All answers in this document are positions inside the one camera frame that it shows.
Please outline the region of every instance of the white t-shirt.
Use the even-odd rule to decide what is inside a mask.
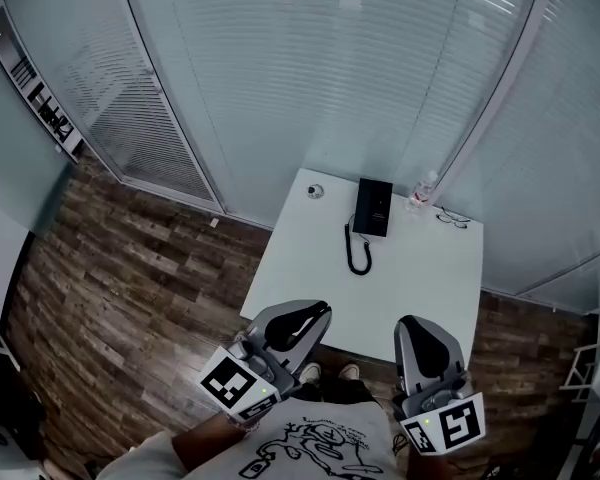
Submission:
[[[111,463],[98,480],[397,480],[389,421],[374,402],[289,399],[257,430],[187,474],[167,432]]]

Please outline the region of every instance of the plastic water bottle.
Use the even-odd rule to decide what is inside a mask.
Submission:
[[[408,211],[413,213],[420,213],[429,202],[429,196],[433,191],[433,184],[438,179],[438,173],[435,171],[429,171],[427,176],[418,182],[416,188],[409,196],[405,203],[405,207]]]

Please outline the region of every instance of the wooden floor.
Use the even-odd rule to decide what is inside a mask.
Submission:
[[[194,379],[246,326],[239,310],[269,233],[228,219],[214,229],[211,219],[123,187],[93,157],[81,159],[52,229],[34,242],[7,325],[59,464],[85,476],[88,460],[106,464],[165,427],[214,413]],[[470,370],[485,395],[488,436],[452,457],[458,478],[480,478],[491,457],[511,454],[555,471],[567,444],[541,439],[553,444],[538,454],[532,443],[552,414],[561,422],[553,434],[572,437],[581,408],[557,388],[573,348],[594,337],[593,321],[483,295]],[[351,356],[321,346],[316,357],[335,371]],[[388,407],[394,367],[357,359]]]

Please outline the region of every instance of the window blinds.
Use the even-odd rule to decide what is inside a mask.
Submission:
[[[215,206],[129,25],[126,0],[5,2],[44,81],[114,172]]]
[[[583,307],[573,291],[535,288],[600,253],[600,0],[550,0],[505,104],[441,201],[484,222],[487,287]],[[597,300],[591,268],[566,279]]]
[[[232,211],[272,225],[300,166],[403,191],[479,110],[527,0],[130,0]]]

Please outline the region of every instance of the sneaker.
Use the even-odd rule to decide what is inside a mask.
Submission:
[[[338,378],[342,380],[360,380],[360,368],[356,363],[347,363],[340,370]]]
[[[300,384],[320,384],[320,376],[322,375],[322,367],[318,363],[309,363],[304,367],[300,374]]]

